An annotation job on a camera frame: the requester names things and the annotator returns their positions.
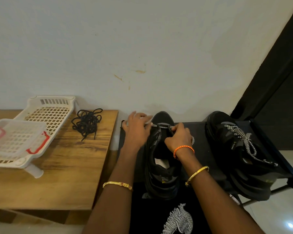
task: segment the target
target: tied shoelace bow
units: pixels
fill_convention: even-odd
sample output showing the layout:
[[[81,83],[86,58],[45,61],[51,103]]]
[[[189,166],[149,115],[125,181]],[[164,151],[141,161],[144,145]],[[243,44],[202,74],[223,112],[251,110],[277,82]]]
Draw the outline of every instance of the tied shoelace bow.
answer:
[[[73,124],[72,129],[77,130],[81,135],[83,136],[83,141],[87,135],[94,133],[94,139],[96,138],[97,134],[97,123],[99,123],[102,119],[101,115],[95,115],[98,113],[101,113],[103,111],[102,108],[97,108],[93,111],[87,111],[87,110],[79,110],[77,112],[77,117],[73,118],[71,123]]]
[[[254,147],[254,145],[252,144],[251,142],[251,139],[250,139],[250,136],[251,136],[251,133],[244,133],[244,131],[242,131],[242,129],[240,129],[238,126],[235,126],[235,125],[224,125],[224,127],[226,127],[228,130],[230,130],[231,132],[234,133],[235,136],[237,136],[238,138],[241,138],[242,141],[244,142],[244,145],[245,145],[245,148],[246,148],[246,151],[247,153],[255,160],[257,161],[261,161],[261,162],[266,162],[268,164],[273,164],[275,167],[278,166],[277,163],[274,163],[274,162],[269,162],[267,161],[266,159],[264,160],[260,160],[256,157],[257,155],[257,150],[256,148]],[[252,147],[254,153],[251,153],[250,151],[250,146]]]
[[[170,126],[169,128],[168,127],[164,127],[164,126],[159,126],[161,129],[172,129],[173,126]],[[192,145],[194,144],[195,140],[194,140],[194,137],[192,136]]]

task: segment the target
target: floor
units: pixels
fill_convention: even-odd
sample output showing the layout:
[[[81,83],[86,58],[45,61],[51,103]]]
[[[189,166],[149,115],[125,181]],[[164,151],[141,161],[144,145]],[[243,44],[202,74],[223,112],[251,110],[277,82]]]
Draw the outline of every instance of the floor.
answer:
[[[284,157],[293,166],[293,151],[281,151]],[[272,188],[281,187],[285,180],[278,180]],[[266,234],[293,233],[293,189],[271,196],[268,201],[251,204],[245,209],[260,225]],[[31,217],[16,216],[12,224],[0,223],[0,234],[79,234],[83,225],[62,225],[49,221],[33,220]]]

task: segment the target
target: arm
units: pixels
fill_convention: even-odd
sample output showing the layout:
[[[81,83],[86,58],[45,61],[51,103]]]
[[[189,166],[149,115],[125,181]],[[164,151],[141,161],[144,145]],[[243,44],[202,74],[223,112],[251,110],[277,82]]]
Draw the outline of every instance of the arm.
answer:
[[[176,131],[174,136],[165,140],[165,144],[172,152],[181,145],[191,146],[188,128],[179,123],[172,130]],[[189,148],[177,150],[176,156],[189,176],[203,167]],[[191,180],[191,185],[213,234],[264,234],[256,222],[217,184],[207,169],[197,174]]]
[[[151,123],[144,124],[152,116],[133,112],[122,127],[125,130],[125,142],[109,181],[133,185],[133,175],[137,153],[147,141]],[[90,233],[128,233],[130,225],[132,192],[122,186],[106,185],[96,203],[82,234]]]

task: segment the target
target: white wall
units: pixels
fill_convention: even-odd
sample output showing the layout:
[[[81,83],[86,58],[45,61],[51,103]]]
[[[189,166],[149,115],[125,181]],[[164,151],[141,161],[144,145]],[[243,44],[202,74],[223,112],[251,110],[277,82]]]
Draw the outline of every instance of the white wall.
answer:
[[[119,121],[231,113],[292,13],[293,0],[0,0],[0,109],[76,95]]]

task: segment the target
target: wooden table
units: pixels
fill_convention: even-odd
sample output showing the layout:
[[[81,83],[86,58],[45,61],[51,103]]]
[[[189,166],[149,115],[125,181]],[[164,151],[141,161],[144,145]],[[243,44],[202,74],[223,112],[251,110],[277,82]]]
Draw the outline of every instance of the wooden table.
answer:
[[[21,110],[0,110],[0,119]],[[72,113],[46,152],[33,161],[44,170],[35,179],[23,169],[0,168],[0,209],[91,210],[110,146],[117,110],[104,110],[96,139],[83,142],[72,129]]]

